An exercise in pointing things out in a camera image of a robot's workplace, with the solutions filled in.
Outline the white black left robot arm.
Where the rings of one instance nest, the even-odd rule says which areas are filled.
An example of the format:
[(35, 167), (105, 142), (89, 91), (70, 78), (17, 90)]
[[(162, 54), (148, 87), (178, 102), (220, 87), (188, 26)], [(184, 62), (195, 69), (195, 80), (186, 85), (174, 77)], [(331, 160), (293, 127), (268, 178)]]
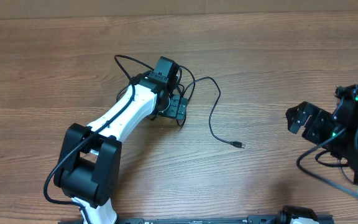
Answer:
[(124, 96), (102, 117), (66, 131), (58, 163), (44, 184), (55, 186), (79, 208), (78, 223), (118, 223), (111, 195), (117, 187), (122, 144), (146, 117), (183, 120), (188, 100), (179, 89), (182, 67), (160, 57), (155, 67), (129, 78)]

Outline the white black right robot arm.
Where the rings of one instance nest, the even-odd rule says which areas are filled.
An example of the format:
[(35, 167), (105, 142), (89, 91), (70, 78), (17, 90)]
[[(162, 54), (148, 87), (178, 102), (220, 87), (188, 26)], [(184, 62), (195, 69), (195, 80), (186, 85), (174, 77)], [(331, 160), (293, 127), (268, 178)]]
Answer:
[[(303, 138), (315, 144), (299, 156), (296, 165), (305, 174), (358, 200), (358, 84), (337, 86), (334, 96), (337, 98), (337, 105), (332, 113), (307, 101), (287, 109), (285, 116), (289, 132), (296, 134), (304, 127)], [(339, 161), (335, 167), (352, 169), (352, 184), (357, 186), (357, 191), (305, 169), (301, 160), (312, 152), (316, 153), (317, 161), (328, 153)]]

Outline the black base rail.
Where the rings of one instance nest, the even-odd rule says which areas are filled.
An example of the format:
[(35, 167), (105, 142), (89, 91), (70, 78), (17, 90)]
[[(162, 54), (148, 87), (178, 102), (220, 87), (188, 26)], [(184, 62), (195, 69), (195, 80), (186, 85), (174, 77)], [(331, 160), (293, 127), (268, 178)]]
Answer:
[(156, 219), (119, 218), (119, 224), (264, 224), (275, 223), (275, 215), (249, 215), (242, 218), (184, 218), (184, 219)]

